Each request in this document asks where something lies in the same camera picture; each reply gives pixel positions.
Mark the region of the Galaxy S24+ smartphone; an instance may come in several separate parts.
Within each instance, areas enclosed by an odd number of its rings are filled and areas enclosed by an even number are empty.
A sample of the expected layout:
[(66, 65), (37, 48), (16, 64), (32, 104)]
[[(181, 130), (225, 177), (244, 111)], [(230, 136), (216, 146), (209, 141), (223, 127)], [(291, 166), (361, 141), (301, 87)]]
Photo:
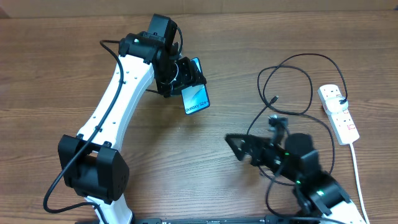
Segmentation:
[(191, 115), (210, 106), (206, 78), (199, 58), (184, 57), (180, 62), (181, 95), (185, 114)]

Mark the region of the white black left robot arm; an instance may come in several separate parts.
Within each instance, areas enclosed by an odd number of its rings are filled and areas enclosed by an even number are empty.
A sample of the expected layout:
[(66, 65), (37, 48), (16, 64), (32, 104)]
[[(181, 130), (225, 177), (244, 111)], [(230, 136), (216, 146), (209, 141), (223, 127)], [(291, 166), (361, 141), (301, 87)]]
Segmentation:
[(76, 136), (58, 144), (62, 167), (58, 176), (93, 207), (98, 223), (133, 223), (124, 191), (129, 166), (121, 155), (124, 135), (143, 94), (152, 83), (156, 93), (182, 97), (187, 115), (210, 106), (198, 58), (182, 56), (182, 32), (171, 18), (154, 14), (149, 28), (128, 34), (113, 52), (116, 68), (95, 111)]

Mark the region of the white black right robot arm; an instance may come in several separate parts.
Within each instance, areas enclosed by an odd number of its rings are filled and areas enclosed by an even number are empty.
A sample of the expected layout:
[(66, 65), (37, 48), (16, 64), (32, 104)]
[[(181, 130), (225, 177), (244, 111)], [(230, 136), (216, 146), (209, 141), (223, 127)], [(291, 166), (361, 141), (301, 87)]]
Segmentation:
[[(250, 134), (227, 134), (228, 143), (237, 159), (251, 157), (252, 166), (266, 166), (274, 177), (267, 188), (265, 203), (273, 217), (283, 223), (365, 223), (342, 186), (319, 163), (318, 151), (308, 134), (287, 136), (284, 146), (270, 138)], [(295, 214), (281, 214), (271, 209), (269, 194), (277, 177), (294, 183), (292, 190), (300, 210)]]

